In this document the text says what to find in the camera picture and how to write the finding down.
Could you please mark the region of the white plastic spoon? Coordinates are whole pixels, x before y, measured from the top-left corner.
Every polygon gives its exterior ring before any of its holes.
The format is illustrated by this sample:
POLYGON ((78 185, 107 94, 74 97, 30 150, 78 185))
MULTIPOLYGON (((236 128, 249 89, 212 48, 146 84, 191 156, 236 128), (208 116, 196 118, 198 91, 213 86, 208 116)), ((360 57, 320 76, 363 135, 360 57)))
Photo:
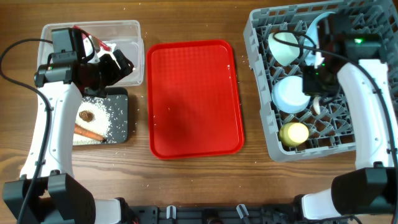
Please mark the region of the white plastic spoon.
POLYGON ((314 112, 317 114, 317 115, 319 115, 320 113, 321 113, 321 109, 320 109, 320 97, 319 96, 316 96, 316 97, 314 97, 314 100, 313 100, 313 109, 314 109, 314 112))

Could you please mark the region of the red snack wrapper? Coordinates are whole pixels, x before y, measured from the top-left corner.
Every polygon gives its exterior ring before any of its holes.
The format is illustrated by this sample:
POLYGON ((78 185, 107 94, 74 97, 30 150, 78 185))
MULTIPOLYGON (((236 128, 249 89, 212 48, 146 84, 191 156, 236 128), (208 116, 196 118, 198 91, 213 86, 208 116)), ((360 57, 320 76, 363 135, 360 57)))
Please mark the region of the red snack wrapper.
POLYGON ((102 40, 99 40, 99 38, 89 33, 84 33, 83 29, 78 26, 73 26, 73 28, 81 30, 81 35, 84 43, 87 44, 89 47, 91 47, 91 44, 93 44, 96 53, 98 53, 100 50, 105 50, 107 52, 111 51, 111 47, 105 44, 102 40))

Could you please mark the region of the light blue bowl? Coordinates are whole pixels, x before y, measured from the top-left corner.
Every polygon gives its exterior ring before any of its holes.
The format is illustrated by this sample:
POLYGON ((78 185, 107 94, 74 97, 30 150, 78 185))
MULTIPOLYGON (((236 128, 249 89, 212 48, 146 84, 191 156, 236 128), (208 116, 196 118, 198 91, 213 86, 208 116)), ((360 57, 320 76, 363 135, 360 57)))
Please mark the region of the light blue bowl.
POLYGON ((310 102, 310 96, 303 92, 302 83, 302 77, 283 78, 274 85, 271 91, 272 102, 285 113, 293 114, 303 111, 310 102))

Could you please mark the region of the brown food scrap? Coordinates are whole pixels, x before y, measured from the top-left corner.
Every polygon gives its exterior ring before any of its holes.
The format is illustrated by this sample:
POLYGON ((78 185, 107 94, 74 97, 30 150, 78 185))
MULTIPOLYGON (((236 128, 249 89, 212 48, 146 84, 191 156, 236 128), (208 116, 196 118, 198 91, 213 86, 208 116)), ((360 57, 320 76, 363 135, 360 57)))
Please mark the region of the brown food scrap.
POLYGON ((83 121, 85 121, 87 123, 92 122, 95 118, 94 114, 87 110, 79 112, 78 115, 83 121))

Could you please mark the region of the light blue plate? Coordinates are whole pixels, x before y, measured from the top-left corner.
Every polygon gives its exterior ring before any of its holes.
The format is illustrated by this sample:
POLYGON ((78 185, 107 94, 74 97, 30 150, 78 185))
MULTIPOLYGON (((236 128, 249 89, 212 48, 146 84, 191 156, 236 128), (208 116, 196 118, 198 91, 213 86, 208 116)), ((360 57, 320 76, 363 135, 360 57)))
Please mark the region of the light blue plate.
MULTIPOLYGON (((330 14, 333 12, 325 12, 323 14, 320 14, 318 17, 316 17, 313 22, 310 24, 310 26, 307 29, 306 35, 310 37, 311 40, 314 41, 316 48, 319 48, 319 41, 318 41, 318 22, 324 18, 327 18, 330 14)), ((314 65, 315 67, 321 65, 321 63, 324 61, 324 58, 322 57, 321 53, 319 52, 310 52, 306 58, 305 58, 305 63, 310 66, 314 65)))

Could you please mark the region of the green bowl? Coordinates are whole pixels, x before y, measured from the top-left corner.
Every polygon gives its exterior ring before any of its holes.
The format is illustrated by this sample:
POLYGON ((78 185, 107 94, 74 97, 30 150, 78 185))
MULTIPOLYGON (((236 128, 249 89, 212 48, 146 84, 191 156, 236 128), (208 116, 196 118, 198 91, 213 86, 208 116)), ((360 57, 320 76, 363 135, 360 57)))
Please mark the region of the green bowl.
POLYGON ((298 44, 297 39, 293 34, 285 32, 278 34, 271 33, 268 37, 271 54, 279 64, 287 66, 299 57, 300 49, 298 47, 280 43, 274 39, 274 36, 279 40, 289 42, 291 44, 298 44))

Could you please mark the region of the orange carrot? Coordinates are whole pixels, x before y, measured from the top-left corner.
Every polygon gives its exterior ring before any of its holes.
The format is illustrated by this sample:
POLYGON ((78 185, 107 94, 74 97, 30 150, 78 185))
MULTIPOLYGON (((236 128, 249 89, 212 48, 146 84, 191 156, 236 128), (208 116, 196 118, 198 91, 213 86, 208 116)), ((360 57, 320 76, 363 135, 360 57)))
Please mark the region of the orange carrot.
POLYGON ((82 128, 81 126, 79 126, 77 124, 75 124, 74 133, 78 134, 80 136, 84 136, 86 138, 90 138, 90 139, 94 139, 96 141, 100 141, 100 142, 106 140, 105 137, 103 137, 103 136, 101 136, 99 134, 96 134, 96 133, 94 133, 94 132, 92 132, 90 130, 87 130, 85 128, 82 128))

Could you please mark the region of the yellow cup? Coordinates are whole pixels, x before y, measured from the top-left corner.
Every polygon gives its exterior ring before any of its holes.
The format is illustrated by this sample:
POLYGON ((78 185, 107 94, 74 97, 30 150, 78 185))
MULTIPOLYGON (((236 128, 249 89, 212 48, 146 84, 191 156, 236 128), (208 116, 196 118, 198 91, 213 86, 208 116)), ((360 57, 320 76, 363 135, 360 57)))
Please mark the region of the yellow cup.
POLYGON ((283 145, 295 147, 304 143, 309 137, 309 130, 302 123, 287 123, 279 130, 279 139, 283 145))

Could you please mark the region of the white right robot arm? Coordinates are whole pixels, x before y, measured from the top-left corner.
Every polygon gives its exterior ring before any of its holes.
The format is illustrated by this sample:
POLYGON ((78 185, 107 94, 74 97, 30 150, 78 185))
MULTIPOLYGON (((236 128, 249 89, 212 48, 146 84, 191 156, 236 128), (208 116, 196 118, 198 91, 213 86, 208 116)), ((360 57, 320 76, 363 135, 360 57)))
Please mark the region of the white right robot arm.
POLYGON ((348 215, 397 215, 397 120, 388 87, 388 65, 377 34, 352 30, 346 14, 312 23, 317 59, 303 72, 303 92, 313 97, 342 91, 356 144, 355 170, 331 187, 300 198, 305 220, 348 215))

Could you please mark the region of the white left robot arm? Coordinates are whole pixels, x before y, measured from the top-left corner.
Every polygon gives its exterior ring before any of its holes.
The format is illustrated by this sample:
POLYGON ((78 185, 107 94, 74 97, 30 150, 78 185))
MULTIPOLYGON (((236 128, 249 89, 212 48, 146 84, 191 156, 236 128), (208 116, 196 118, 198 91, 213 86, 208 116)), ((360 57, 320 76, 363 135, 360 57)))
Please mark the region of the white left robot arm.
POLYGON ((105 87, 133 70, 120 50, 99 62, 76 51, 52 53, 35 74, 39 106, 34 140, 19 180, 4 185, 3 199, 18 223, 138 223, 123 198, 96 200, 73 177, 72 144, 84 95, 104 97, 105 87))

